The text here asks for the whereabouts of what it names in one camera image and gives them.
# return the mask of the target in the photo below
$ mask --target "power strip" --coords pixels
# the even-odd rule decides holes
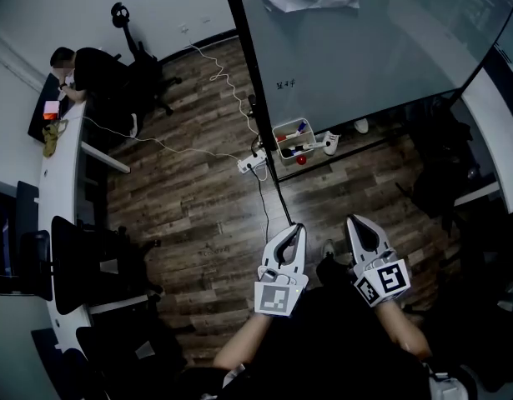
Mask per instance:
[[[238,169],[241,173],[247,173],[251,168],[255,170],[258,166],[265,164],[266,158],[265,151],[260,149],[256,152],[256,157],[251,154],[245,160],[238,160]]]

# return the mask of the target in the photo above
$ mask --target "wall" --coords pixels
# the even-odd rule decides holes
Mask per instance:
[[[48,73],[55,48],[96,47],[132,62],[123,30],[113,26],[110,9],[122,2],[130,11],[134,38],[158,58],[193,42],[234,28],[227,0],[0,0],[0,38]],[[202,17],[210,21],[203,23]],[[186,23],[189,33],[179,32]]]
[[[30,332],[50,328],[40,297],[0,296],[0,400],[58,399]]]
[[[39,184],[42,146],[28,136],[38,96],[0,63],[0,183],[12,188],[19,180]]]

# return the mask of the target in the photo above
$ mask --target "whiteboard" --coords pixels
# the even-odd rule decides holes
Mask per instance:
[[[242,2],[271,125],[307,118],[316,132],[463,86],[513,6],[359,0],[286,13]]]

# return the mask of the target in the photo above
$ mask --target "man sitting at desk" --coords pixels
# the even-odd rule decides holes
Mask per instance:
[[[59,88],[72,101],[88,100],[88,116],[99,125],[135,137],[138,132],[136,107],[132,93],[121,93],[129,79],[129,68],[101,50],[86,47],[74,52],[66,47],[56,49],[50,58]],[[65,78],[73,73],[74,88]]]

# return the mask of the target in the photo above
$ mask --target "wooden floor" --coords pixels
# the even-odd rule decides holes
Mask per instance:
[[[239,97],[245,99],[252,85],[239,41],[205,52],[227,68]],[[224,77],[209,81],[218,71],[215,64],[193,53],[166,65],[164,71],[184,80],[166,96],[175,113],[167,117],[158,110],[148,115],[139,138],[155,137],[175,150],[202,148],[246,158],[254,135]],[[248,110],[246,99],[244,109]],[[390,117],[370,119],[368,136],[348,129],[340,149],[379,138],[391,123]],[[173,328],[193,325],[194,332],[178,336],[185,356],[189,365],[209,364],[253,306],[266,221],[258,181],[251,173],[241,175],[231,157],[174,153],[155,142],[126,142],[112,156],[132,172],[109,174],[109,224],[126,226],[135,242],[162,241],[147,262],[149,278],[166,292],[158,305],[161,318]],[[432,304],[438,262],[458,250],[458,233],[454,229],[449,239],[439,219],[430,220],[395,186],[398,182],[410,188],[421,168],[405,136],[282,184],[291,217],[308,230],[310,286],[318,285],[314,270],[321,245],[332,238],[343,250],[345,217],[358,213],[382,226],[391,245],[406,258],[412,288],[404,302],[420,309]],[[270,177],[262,182],[262,190],[271,238],[287,222]]]

